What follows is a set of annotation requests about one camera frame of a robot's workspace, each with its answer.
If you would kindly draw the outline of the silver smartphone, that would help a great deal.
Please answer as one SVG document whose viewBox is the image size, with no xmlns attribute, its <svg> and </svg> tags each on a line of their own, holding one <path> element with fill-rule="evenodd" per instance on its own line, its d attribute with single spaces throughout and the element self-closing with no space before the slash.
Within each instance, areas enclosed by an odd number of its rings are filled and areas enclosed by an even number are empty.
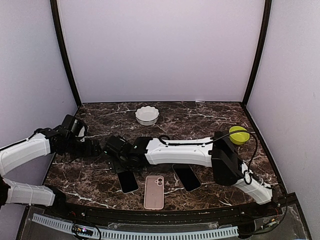
<svg viewBox="0 0 320 240">
<path fill-rule="evenodd" d="M 117 173 L 117 177 L 124 194 L 132 193 L 139 189 L 139 185 L 133 172 L 123 171 Z"/>
</svg>

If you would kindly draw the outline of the pink phone case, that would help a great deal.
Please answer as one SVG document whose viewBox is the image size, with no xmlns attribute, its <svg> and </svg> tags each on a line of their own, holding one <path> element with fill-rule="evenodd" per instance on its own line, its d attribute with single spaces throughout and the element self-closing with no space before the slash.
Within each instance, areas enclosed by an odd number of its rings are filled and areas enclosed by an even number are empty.
<svg viewBox="0 0 320 240">
<path fill-rule="evenodd" d="M 149 175 L 145 178 L 144 203 L 147 210 L 162 210 L 164 208 L 164 177 Z"/>
</svg>

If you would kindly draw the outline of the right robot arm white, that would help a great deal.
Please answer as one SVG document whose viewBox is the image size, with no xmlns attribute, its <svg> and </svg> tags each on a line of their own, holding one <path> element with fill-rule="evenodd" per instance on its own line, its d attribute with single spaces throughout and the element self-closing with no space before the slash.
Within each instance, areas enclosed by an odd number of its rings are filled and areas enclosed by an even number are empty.
<svg viewBox="0 0 320 240">
<path fill-rule="evenodd" d="M 103 151 L 117 159 L 126 170 L 161 164 L 211 168 L 216 184 L 240 189 L 257 203 L 255 213 L 266 217 L 275 208 L 273 188 L 251 171 L 229 136 L 221 131 L 215 132 L 213 137 L 193 140 L 142 136 L 129 143 L 123 137 L 112 135 L 106 140 Z"/>
</svg>

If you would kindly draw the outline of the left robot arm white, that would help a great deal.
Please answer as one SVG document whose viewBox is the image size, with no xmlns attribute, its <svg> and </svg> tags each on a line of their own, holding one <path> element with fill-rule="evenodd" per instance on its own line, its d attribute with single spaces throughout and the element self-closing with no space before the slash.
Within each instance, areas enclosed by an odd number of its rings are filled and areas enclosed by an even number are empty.
<svg viewBox="0 0 320 240">
<path fill-rule="evenodd" d="M 51 154 L 69 154 L 74 158 L 96 157 L 102 153 L 98 140 L 86 138 L 87 125 L 67 114 L 62 124 L 55 128 L 38 128 L 21 141 L 0 149 L 0 204 L 42 205 L 50 207 L 60 218 L 67 218 L 70 206 L 56 197 L 54 187 L 32 185 L 9 180 L 4 176 L 39 157 Z"/>
</svg>

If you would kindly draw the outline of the white scalloped ceramic bowl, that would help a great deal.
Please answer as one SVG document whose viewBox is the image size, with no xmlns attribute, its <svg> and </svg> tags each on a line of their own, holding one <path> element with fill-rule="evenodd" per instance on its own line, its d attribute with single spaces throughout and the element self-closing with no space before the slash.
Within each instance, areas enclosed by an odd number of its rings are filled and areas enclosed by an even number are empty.
<svg viewBox="0 0 320 240">
<path fill-rule="evenodd" d="M 143 106 L 136 110 L 135 118 L 137 122 L 142 126 L 154 125 L 160 116 L 160 112 L 153 106 Z"/>
</svg>

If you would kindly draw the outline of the green circuit board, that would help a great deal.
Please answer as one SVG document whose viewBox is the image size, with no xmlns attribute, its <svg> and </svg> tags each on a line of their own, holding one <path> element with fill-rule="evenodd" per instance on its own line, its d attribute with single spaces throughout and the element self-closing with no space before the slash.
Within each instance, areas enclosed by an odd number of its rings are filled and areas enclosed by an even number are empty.
<svg viewBox="0 0 320 240">
<path fill-rule="evenodd" d="M 71 232 L 79 237 L 92 237 L 94 232 L 84 226 L 73 224 L 71 227 Z"/>
</svg>

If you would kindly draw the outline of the green bowl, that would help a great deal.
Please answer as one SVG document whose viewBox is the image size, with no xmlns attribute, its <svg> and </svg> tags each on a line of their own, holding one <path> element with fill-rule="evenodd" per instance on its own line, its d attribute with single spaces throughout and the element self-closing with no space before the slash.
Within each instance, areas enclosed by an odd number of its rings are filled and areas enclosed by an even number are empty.
<svg viewBox="0 0 320 240">
<path fill-rule="evenodd" d="M 245 144 L 250 139 L 250 134 L 241 126 L 232 126 L 229 133 L 233 133 L 229 136 L 230 141 L 238 146 Z"/>
</svg>

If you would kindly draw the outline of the black front rail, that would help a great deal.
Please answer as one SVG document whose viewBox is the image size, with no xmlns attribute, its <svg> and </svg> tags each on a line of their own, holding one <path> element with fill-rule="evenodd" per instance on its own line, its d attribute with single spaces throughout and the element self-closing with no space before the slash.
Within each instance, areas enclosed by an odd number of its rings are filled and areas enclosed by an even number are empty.
<svg viewBox="0 0 320 240">
<path fill-rule="evenodd" d="M 96 225 L 120 223 L 204 223 L 216 221 L 220 224 L 243 225 L 257 218 L 301 214 L 300 203 L 295 193 L 279 193 L 279 207 L 256 204 L 251 197 L 235 187 L 223 187 L 214 182 L 204 182 L 201 187 L 187 192 L 181 185 L 166 182 L 164 185 L 164 208 L 144 208 L 144 186 L 124 194 L 117 182 L 82 184 L 69 183 L 60 187 L 66 199 L 57 206 L 45 209 L 46 214 L 88 221 Z"/>
</svg>

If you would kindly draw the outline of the black frame post left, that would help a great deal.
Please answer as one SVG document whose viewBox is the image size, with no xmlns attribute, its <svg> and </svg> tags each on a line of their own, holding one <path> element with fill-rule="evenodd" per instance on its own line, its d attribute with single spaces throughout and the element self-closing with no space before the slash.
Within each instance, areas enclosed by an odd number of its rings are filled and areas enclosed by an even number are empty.
<svg viewBox="0 0 320 240">
<path fill-rule="evenodd" d="M 81 101 L 79 91 L 76 86 L 76 81 L 75 81 L 75 78 L 73 75 L 71 63 L 70 63 L 69 56 L 67 53 L 67 47 L 66 47 L 62 23 L 61 23 L 61 19 L 60 19 L 58 1 L 57 0 L 50 0 L 50 8 L 51 8 L 51 15 L 52 15 L 52 19 L 53 19 L 55 35 L 56 35 L 63 67 L 65 70 L 65 74 L 66 74 L 68 84 L 69 84 L 73 99 L 75 101 L 75 104 L 76 104 L 77 108 L 79 108 L 82 105 L 82 101 Z"/>
</svg>

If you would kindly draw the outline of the black frame post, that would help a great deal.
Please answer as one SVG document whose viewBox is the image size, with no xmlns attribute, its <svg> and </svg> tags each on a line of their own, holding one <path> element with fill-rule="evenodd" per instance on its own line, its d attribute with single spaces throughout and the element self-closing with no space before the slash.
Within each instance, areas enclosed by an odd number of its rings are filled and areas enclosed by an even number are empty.
<svg viewBox="0 0 320 240">
<path fill-rule="evenodd" d="M 252 64 L 251 72 L 249 75 L 247 87 L 245 89 L 244 96 L 242 99 L 242 105 L 245 108 L 249 103 L 249 100 L 254 88 L 255 80 L 258 74 L 258 69 L 260 66 L 260 62 L 261 62 L 261 58 L 262 58 L 262 54 L 265 46 L 266 36 L 268 32 L 271 8 L 272 8 L 272 0 L 265 0 L 256 52 L 254 55 L 253 64 Z"/>
<path fill-rule="evenodd" d="M 66 47 L 62 23 L 61 23 L 61 19 L 60 19 L 58 1 L 57 0 L 50 0 L 50 8 L 51 8 L 51 15 L 52 15 L 52 19 L 53 19 L 55 35 L 56 35 L 63 67 L 65 70 L 65 74 L 66 74 L 68 84 L 69 84 L 73 99 L 75 101 L 75 104 L 76 104 L 77 108 L 79 108 L 82 105 L 82 101 L 81 101 L 79 91 L 76 86 L 76 81 L 75 81 L 75 78 L 73 75 L 71 63 L 70 63 L 69 56 L 67 53 L 67 47 Z"/>
</svg>

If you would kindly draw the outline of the black frame post right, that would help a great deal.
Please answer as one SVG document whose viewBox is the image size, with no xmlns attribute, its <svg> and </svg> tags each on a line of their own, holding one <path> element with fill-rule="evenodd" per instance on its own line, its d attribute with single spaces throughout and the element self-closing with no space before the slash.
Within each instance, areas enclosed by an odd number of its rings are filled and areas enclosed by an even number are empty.
<svg viewBox="0 0 320 240">
<path fill-rule="evenodd" d="M 266 36 L 268 32 L 271 8 L 272 8 L 272 0 L 265 0 L 256 52 L 254 55 L 253 64 L 252 64 L 251 72 L 249 75 L 247 87 L 245 89 L 244 96 L 242 99 L 242 105 L 245 108 L 249 103 L 249 100 L 254 88 L 255 80 L 258 74 L 258 69 L 260 66 L 260 62 L 261 62 L 261 58 L 262 58 L 262 54 L 265 46 Z"/>
</svg>

